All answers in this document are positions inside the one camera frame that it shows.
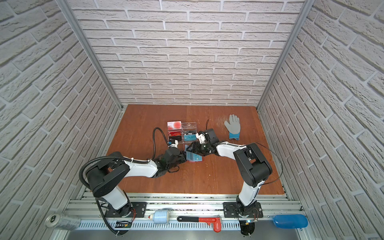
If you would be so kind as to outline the red leather card holder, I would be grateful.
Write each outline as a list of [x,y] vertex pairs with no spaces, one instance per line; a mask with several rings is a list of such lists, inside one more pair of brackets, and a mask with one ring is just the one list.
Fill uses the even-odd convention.
[[187,159],[187,161],[190,161],[190,162],[202,162],[203,161],[202,156],[199,156],[197,154],[194,154],[194,153],[191,153],[188,151],[186,151],[186,159]]

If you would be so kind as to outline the clear acrylic card display stand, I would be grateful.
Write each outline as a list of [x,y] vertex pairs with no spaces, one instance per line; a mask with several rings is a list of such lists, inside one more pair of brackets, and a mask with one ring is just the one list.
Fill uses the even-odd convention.
[[183,130],[196,130],[197,132],[197,123],[196,122],[188,122],[188,123],[183,123],[182,122],[182,141],[179,143],[189,143],[184,141],[184,135],[183,135]]

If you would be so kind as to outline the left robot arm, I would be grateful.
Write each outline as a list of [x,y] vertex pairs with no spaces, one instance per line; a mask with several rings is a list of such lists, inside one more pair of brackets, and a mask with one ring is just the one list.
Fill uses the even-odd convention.
[[79,170],[79,179],[96,200],[108,203],[117,216],[124,218],[133,211],[129,198],[119,187],[124,178],[159,178],[186,161],[186,153],[176,147],[169,147],[163,155],[146,161],[114,152],[85,163]]

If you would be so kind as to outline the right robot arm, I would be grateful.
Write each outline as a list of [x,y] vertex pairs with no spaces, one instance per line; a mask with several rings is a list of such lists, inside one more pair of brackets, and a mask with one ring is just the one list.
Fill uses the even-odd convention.
[[237,212],[241,216],[248,216],[258,209],[257,195],[261,186],[273,173],[273,169],[257,144],[236,145],[224,141],[212,144],[196,141],[191,143],[186,151],[202,157],[215,154],[235,160],[244,180],[242,190],[236,199]]

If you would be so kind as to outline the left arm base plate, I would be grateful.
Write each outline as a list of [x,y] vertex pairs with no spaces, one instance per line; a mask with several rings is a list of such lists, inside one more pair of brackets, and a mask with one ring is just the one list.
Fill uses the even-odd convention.
[[108,204],[105,212],[106,218],[143,218],[146,213],[147,202],[130,202],[129,206],[124,206],[119,210],[115,210],[111,204]]

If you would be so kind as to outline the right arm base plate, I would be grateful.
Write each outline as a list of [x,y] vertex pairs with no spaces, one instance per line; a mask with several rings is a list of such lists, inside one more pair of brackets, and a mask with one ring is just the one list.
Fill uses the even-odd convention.
[[224,202],[223,203],[225,218],[263,218],[263,210],[259,202],[254,202],[244,207],[241,202]]

